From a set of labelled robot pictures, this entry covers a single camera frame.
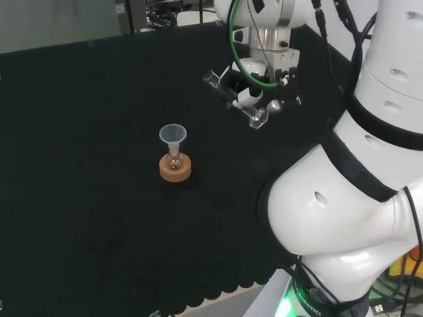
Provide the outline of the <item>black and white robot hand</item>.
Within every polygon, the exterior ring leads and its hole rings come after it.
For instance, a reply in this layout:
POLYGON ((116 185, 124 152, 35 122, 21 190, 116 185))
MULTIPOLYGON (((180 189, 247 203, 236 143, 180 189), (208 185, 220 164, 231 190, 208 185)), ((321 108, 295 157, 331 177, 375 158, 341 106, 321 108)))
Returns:
POLYGON ((265 89, 248 82, 236 63, 230 64, 221 74, 220 83, 227 91, 228 106, 251 111, 264 108, 279 112, 301 104, 298 91, 299 50, 250 50, 250 57, 240 59, 250 75, 263 83, 276 83, 275 89, 265 89))

